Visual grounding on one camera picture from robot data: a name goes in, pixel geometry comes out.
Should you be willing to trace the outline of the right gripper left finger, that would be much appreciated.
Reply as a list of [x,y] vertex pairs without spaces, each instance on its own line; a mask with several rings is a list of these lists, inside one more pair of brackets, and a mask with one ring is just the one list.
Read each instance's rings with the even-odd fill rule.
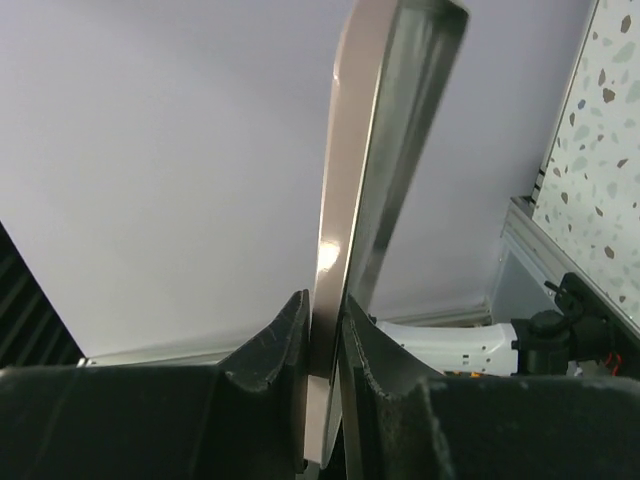
[[214,365],[10,368],[5,479],[293,479],[304,471],[309,294]]

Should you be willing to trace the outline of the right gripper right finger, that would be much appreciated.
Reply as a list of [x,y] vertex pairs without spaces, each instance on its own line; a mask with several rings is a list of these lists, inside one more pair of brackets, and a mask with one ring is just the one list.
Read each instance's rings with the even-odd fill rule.
[[341,389],[351,479],[635,479],[639,384],[441,376],[345,307]]

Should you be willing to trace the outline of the silver tin lid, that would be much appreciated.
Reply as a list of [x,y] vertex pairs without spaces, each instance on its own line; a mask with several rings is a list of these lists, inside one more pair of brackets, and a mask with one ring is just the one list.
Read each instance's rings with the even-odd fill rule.
[[371,303],[469,17],[458,1],[358,1],[341,33],[309,330],[304,456],[320,466],[342,417],[345,308]]

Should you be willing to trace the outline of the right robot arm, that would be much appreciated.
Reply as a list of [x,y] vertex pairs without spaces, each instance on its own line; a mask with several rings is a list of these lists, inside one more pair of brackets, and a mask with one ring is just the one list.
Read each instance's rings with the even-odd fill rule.
[[[635,479],[639,344],[573,275],[556,306],[477,328],[376,322],[348,300],[322,479]],[[310,473],[309,295],[215,365],[1,373],[5,479]]]

